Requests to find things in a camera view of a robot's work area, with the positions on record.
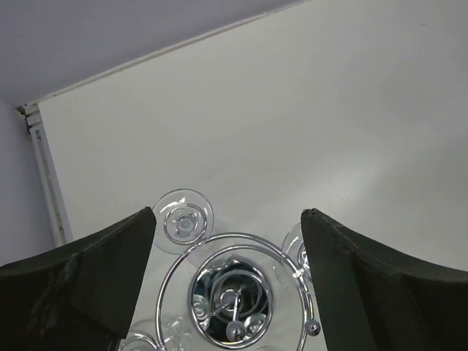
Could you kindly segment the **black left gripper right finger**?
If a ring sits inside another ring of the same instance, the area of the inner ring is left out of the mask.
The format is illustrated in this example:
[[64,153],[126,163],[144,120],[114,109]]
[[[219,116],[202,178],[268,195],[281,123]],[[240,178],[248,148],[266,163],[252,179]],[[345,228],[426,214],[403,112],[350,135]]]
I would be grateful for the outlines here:
[[301,214],[329,350],[466,350],[467,272],[410,256],[316,208]]

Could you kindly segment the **chrome wine glass rack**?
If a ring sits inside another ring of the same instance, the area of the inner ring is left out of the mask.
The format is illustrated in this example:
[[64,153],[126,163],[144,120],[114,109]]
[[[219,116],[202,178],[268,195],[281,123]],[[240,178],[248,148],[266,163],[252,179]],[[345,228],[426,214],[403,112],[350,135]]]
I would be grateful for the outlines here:
[[187,306],[195,328],[209,343],[224,350],[243,350],[256,344],[267,332],[277,305],[273,285],[266,274],[247,257],[235,255],[239,250],[263,254],[274,260],[276,278],[285,288],[297,290],[301,302],[302,326],[298,350],[307,336],[317,336],[321,325],[315,318],[312,295],[287,283],[282,267],[282,246],[250,233],[221,233],[201,245],[177,255],[159,289],[155,311],[155,342],[166,350],[163,338],[162,306],[166,289],[176,269],[189,257],[200,253],[208,244],[224,239],[243,239],[209,254],[197,268],[187,290]]

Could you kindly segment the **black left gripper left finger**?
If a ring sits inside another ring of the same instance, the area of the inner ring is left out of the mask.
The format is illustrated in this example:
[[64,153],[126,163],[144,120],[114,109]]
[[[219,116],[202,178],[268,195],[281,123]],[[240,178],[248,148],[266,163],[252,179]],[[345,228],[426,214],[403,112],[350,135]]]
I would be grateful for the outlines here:
[[117,350],[155,233],[149,208],[1,267],[2,350]]

